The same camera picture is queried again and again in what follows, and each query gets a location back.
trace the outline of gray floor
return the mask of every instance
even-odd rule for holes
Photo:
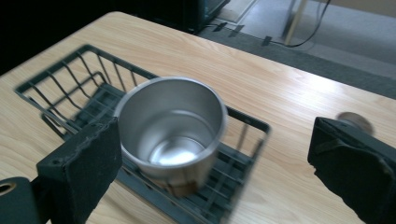
[[[291,0],[257,0],[238,23],[229,22],[227,27],[243,25],[241,33],[283,41],[290,3]],[[312,33],[323,8],[324,4],[308,1],[291,44],[300,43]],[[396,19],[330,5],[314,38],[293,50],[396,79]]]

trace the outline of metal bowl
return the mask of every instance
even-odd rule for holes
[[[115,111],[123,156],[176,196],[205,184],[224,134],[227,110],[205,84],[158,77],[128,92]]]

